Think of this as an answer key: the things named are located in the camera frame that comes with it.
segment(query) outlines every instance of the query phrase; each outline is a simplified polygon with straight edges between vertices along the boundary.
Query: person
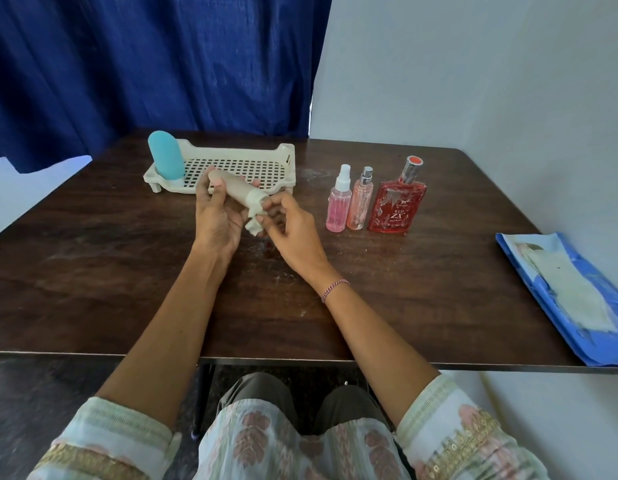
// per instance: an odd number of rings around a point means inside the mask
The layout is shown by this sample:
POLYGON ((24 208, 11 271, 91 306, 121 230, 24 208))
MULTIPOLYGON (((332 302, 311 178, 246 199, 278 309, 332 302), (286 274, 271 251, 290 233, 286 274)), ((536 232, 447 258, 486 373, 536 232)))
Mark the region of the person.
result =
MULTIPOLYGON (((197 187, 195 240, 145 332, 95 397, 53 441, 30 480, 151 479, 176 454, 172 432, 195 371, 218 287, 238 248, 245 209, 208 172, 197 187)), ((418 479, 545 479, 537 458, 393 330, 329 264, 313 216, 279 193, 258 216, 286 263, 316 291, 376 393, 418 479)), ((199 445, 195 478, 403 479, 390 423, 371 395, 329 394, 311 436, 297 433, 289 389, 268 374, 241 378, 199 445)))

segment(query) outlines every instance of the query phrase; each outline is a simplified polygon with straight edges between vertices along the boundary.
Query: silver bottle cap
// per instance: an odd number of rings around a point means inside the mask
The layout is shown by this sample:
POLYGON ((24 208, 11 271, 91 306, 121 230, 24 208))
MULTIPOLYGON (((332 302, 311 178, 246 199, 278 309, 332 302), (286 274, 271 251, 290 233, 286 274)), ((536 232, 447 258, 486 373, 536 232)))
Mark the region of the silver bottle cap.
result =
POLYGON ((412 184, 416 181, 416 177, 418 176, 418 171, 424 164, 422 158, 410 156, 407 157, 407 162, 402 169, 402 174, 400 176, 400 181, 403 184, 412 184))
POLYGON ((371 174, 373 173, 373 171, 374 169, 370 166, 365 166, 362 174, 360 175, 360 183, 363 185, 368 185, 369 182, 371 182, 371 174))

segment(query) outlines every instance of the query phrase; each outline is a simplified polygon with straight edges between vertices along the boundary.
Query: bracelet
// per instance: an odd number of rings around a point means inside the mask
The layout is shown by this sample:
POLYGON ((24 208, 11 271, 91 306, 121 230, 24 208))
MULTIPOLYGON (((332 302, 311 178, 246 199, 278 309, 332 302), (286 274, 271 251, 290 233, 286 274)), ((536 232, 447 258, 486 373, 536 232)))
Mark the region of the bracelet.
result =
POLYGON ((331 286, 329 286, 327 288, 327 290, 324 292, 324 294, 322 295, 322 303, 324 303, 324 300, 327 299, 327 296, 329 295, 329 293, 331 293, 331 290, 333 290, 336 286, 338 286, 340 283, 346 283, 347 285, 351 286, 351 283, 349 283, 346 280, 338 280, 334 283, 331 283, 331 286))

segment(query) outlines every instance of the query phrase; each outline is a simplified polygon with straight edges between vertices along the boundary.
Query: blue curtain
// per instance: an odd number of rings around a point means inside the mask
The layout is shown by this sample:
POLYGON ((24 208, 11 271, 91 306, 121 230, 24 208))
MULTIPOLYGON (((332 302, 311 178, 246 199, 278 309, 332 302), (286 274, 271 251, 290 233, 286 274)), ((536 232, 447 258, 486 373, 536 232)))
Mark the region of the blue curtain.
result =
POLYGON ((137 127, 306 137, 331 0, 0 0, 0 156, 137 127))

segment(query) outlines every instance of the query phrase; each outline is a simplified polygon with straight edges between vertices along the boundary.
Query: table top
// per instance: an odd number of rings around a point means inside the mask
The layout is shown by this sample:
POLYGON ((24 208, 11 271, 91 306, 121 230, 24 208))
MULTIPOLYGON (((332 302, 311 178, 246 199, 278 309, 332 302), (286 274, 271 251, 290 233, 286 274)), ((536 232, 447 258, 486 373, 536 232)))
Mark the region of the table top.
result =
MULTIPOLYGON (((151 320, 194 235, 193 195, 153 193, 139 130, 0 234, 0 351, 122 355, 151 320)), ((175 132, 196 146, 295 144, 294 195, 327 256, 428 360, 446 367, 581 365, 495 242, 535 227, 460 150, 175 132), (330 233, 340 164, 376 185, 408 155, 428 190, 407 235, 330 233)), ((244 233, 220 288, 202 356, 352 360, 320 298, 269 240, 244 233)))

